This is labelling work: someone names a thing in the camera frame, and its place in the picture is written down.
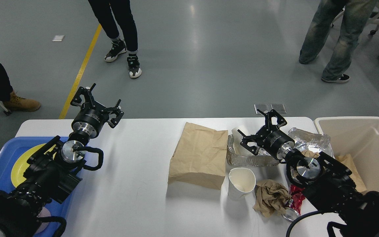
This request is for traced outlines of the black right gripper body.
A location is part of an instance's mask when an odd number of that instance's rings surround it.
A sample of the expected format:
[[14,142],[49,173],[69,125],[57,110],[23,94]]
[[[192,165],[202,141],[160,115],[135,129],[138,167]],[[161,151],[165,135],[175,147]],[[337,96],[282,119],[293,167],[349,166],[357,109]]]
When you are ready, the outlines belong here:
[[259,136],[255,139],[257,145],[276,160],[283,160],[286,156],[284,152],[293,149],[295,146],[295,141],[280,130],[259,130],[256,135]]

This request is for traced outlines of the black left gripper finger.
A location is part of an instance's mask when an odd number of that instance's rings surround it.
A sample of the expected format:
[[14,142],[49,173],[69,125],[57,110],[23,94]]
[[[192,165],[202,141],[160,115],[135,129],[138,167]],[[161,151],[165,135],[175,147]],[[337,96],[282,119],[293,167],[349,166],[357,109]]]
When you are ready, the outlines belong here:
[[102,109],[103,122],[107,123],[111,128],[115,128],[124,116],[120,103],[121,99],[117,101],[115,106]]
[[93,83],[91,87],[79,87],[71,99],[70,105],[80,107],[81,112],[89,112],[90,110],[106,112],[106,107],[97,102],[92,95],[95,86],[96,83]]

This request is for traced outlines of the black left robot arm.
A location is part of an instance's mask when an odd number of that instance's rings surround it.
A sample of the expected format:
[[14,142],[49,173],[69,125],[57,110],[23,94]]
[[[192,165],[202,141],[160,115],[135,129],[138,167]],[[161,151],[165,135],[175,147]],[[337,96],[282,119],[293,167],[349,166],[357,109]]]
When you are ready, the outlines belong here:
[[72,122],[72,132],[66,141],[55,136],[34,152],[24,171],[25,181],[11,192],[0,190],[0,237],[32,237],[43,223],[56,222],[59,227],[54,237],[60,237],[66,228],[66,219],[60,216],[40,217],[51,201],[63,203],[82,180],[78,173],[85,169],[96,171],[104,161],[104,153],[90,147],[91,139],[99,136],[108,123],[115,128],[124,112],[121,100],[113,107],[97,102],[91,87],[79,87],[70,104],[80,107]]

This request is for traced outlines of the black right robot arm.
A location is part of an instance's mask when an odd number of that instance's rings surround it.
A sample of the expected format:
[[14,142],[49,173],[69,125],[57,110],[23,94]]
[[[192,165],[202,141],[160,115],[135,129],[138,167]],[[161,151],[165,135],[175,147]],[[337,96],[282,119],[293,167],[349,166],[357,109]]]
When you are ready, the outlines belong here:
[[379,192],[365,195],[356,190],[349,177],[352,171],[325,152],[317,158],[303,155],[295,148],[295,141],[280,130],[287,124],[276,110],[262,112],[265,125],[256,134],[241,133],[241,146],[254,155],[260,148],[281,164],[286,164],[289,181],[302,188],[304,196],[316,211],[296,218],[286,231],[290,236],[293,227],[306,217],[317,214],[337,213],[345,224],[328,222],[327,232],[334,237],[334,229],[344,237],[379,237]]

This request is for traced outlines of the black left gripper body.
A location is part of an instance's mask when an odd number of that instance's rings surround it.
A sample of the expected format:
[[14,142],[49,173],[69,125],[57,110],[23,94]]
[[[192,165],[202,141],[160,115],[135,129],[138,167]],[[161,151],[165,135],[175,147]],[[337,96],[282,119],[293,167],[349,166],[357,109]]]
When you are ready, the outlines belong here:
[[71,139],[96,138],[108,120],[107,108],[81,108],[72,122]]

